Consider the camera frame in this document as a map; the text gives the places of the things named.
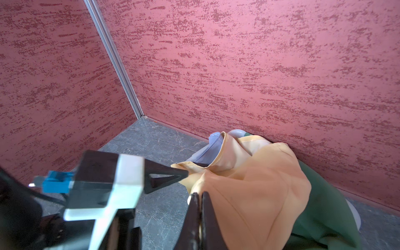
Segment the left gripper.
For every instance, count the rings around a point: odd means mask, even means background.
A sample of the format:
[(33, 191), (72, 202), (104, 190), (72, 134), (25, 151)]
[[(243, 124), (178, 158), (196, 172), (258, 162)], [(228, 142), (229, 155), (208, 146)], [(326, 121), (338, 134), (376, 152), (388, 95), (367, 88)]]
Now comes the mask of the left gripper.
[[(187, 170), (144, 161), (144, 193), (150, 194), (189, 176)], [(133, 225), (135, 209), (119, 209), (111, 218), (65, 221), (43, 218), (45, 250), (141, 250), (142, 231)]]

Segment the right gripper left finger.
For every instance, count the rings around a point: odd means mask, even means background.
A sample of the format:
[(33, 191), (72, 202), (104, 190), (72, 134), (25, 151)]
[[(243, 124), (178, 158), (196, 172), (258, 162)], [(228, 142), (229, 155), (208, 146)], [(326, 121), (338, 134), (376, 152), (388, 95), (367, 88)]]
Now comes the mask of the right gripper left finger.
[(188, 210), (174, 250), (198, 250), (200, 248), (200, 199), (197, 193), (190, 196)]

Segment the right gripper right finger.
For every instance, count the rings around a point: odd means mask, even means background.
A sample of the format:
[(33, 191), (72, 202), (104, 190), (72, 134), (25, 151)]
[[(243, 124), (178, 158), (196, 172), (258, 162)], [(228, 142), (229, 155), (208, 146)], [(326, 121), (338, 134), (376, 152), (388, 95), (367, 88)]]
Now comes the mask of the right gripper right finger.
[(208, 192), (202, 194), (200, 226), (201, 250), (228, 250)]

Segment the yellow skirt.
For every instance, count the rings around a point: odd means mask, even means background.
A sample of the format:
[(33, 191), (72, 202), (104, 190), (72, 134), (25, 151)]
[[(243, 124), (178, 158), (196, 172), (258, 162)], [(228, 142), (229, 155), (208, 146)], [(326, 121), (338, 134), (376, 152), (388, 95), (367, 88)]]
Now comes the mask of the yellow skirt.
[(181, 184), (191, 194), (210, 195), (229, 249), (283, 249), (311, 192), (295, 154), (287, 144), (259, 135), (221, 136), (208, 166), (194, 160), (172, 165), (189, 173)]

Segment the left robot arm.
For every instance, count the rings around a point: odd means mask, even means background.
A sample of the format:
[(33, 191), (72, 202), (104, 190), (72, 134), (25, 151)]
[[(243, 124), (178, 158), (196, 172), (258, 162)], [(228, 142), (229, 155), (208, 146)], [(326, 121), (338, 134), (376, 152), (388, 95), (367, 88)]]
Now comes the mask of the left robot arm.
[(1, 249), (129, 250), (142, 194), (179, 182), (188, 172), (140, 156), (87, 151), (71, 172), (37, 177), (38, 193), (1, 171)]

